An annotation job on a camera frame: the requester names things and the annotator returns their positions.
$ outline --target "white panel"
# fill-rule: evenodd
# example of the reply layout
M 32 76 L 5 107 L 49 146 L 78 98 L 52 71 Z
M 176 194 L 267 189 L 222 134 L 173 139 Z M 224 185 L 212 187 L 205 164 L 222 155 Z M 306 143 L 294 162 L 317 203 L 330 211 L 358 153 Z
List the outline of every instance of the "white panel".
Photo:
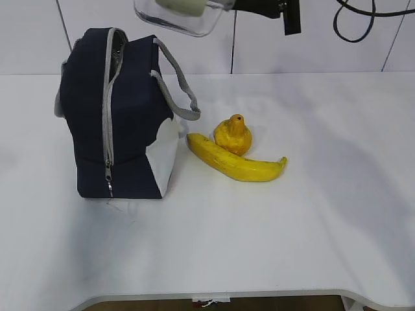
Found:
M 350 1 L 370 10 L 371 1 Z M 377 0 L 379 12 L 403 10 L 408 0 Z M 238 13 L 235 73 L 310 73 L 380 71 L 399 26 L 400 18 L 376 19 L 372 33 L 362 43 L 342 41 L 333 30 L 340 5 L 335 0 L 301 2 L 302 34 L 283 34 L 283 21 Z M 369 18 L 345 10 L 340 31 L 353 39 L 361 36 Z
M 55 0 L 0 2 L 0 75 L 56 74 L 69 54 Z
M 176 158 L 179 141 L 178 132 L 179 127 L 176 120 L 165 119 L 158 129 L 156 140 L 145 150 L 162 197 L 167 191 L 171 170 Z
M 415 8 L 415 1 L 410 8 Z M 415 71 L 415 14 L 405 16 L 385 71 Z
M 129 40 L 155 34 L 171 50 L 184 73 L 229 73 L 233 42 L 233 13 L 223 14 L 216 29 L 205 38 L 194 38 L 149 25 L 134 12 L 132 0 L 60 0 L 73 44 L 91 27 L 119 27 Z M 173 73 L 161 57 L 161 70 Z

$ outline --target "bag handle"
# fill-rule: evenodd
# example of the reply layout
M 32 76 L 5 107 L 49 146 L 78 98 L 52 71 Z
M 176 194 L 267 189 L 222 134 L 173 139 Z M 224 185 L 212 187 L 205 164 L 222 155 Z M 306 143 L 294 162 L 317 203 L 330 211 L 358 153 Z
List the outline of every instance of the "bag handle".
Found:
M 158 86 L 161 92 L 163 93 L 163 96 L 165 97 L 167 105 L 169 105 L 170 109 L 172 109 L 172 111 L 175 114 L 177 114 L 179 117 L 185 120 L 189 120 L 189 121 L 198 120 L 200 118 L 200 109 L 197 106 L 196 96 L 191 90 L 189 84 L 187 83 L 186 78 L 178 62 L 174 59 L 173 55 L 170 53 L 170 51 L 165 46 L 165 44 L 160 41 L 160 39 L 154 38 L 153 43 L 159 46 L 164 56 L 166 56 L 166 59 L 173 66 L 174 70 L 176 71 L 177 80 L 179 82 L 180 89 L 182 89 L 182 91 L 185 92 L 187 96 L 189 96 L 189 98 L 191 99 L 191 103 L 190 103 L 191 110 L 183 109 L 177 106 L 177 104 L 174 102 L 173 98 L 171 97 L 170 91 L 167 88 L 167 85 L 164 82 L 161 75 L 158 73 L 157 70 L 151 70 L 150 75 L 151 77 L 156 78 Z

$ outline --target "lunch bag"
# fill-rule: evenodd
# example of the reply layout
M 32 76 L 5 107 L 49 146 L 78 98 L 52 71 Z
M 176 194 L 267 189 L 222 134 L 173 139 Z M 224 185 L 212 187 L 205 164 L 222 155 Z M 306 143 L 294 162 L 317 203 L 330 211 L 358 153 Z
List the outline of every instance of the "lunch bag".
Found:
M 174 67 L 191 109 L 173 101 L 158 65 Z M 178 125 L 200 118 L 195 94 L 155 36 L 128 42 L 116 28 L 89 29 L 62 65 L 55 114 L 73 137 L 77 188 L 84 198 L 160 199 L 167 191 Z

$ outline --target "yellow banana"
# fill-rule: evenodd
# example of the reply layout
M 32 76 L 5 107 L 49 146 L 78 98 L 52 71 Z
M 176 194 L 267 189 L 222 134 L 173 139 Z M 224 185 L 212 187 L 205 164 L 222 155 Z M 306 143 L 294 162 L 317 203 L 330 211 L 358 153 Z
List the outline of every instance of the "yellow banana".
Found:
M 279 162 L 248 160 L 235 155 L 201 134 L 188 134 L 189 148 L 219 172 L 239 181 L 271 181 L 282 175 L 287 158 Z

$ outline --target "zipper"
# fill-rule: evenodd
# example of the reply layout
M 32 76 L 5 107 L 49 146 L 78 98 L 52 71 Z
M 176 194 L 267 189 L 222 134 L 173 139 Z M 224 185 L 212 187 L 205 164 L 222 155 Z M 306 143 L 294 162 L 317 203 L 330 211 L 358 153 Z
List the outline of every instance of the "zipper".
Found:
M 105 162 L 105 179 L 106 179 L 106 182 L 108 184 L 108 190 L 110 191 L 110 196 L 111 196 L 111 198 L 113 198 L 114 195 L 113 195 L 113 192 L 112 192 L 112 172 L 111 172 L 111 169 L 112 169 L 112 164 L 110 163 L 109 160 L 107 160 Z
M 104 139 L 104 160 L 105 160 L 105 180 L 108 184 L 108 190 L 110 191 L 110 196 L 113 198 L 113 188 L 112 188 L 112 167 L 114 164 L 114 147 L 113 147 L 113 136 L 112 136 L 112 112 L 111 112 L 111 96 L 112 96 L 112 86 L 115 82 L 117 75 L 111 80 L 108 90 L 106 93 L 106 101 L 104 103 L 103 109 L 103 139 Z
M 104 77 L 104 96 L 102 97 L 102 140 L 104 148 L 104 161 L 105 161 L 105 180 L 108 185 L 108 191 L 110 197 L 113 198 L 113 180 L 112 180 L 112 168 L 114 165 L 114 145 L 113 145 L 113 132 L 112 132 L 112 112 L 111 112 L 111 99 L 112 99 L 112 87 L 115 80 L 119 76 L 121 66 L 123 64 L 123 49 L 124 45 L 121 46 L 116 53 L 119 55 L 119 62 L 117 66 L 117 71 L 114 74 L 111 81 L 110 79 L 110 70 L 112 62 L 112 42 L 115 31 L 117 29 L 111 29 L 108 33 L 107 38 L 107 51 L 106 51 L 106 67 L 105 67 L 105 77 Z

